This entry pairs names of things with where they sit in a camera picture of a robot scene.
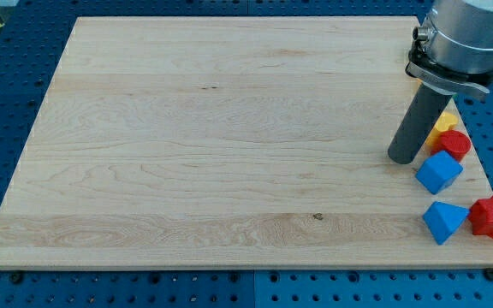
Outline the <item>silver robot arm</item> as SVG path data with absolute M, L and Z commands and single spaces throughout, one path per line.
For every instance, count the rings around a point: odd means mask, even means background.
M 477 100 L 493 81 L 493 0 L 436 0 L 413 29 L 407 74 L 447 94 Z

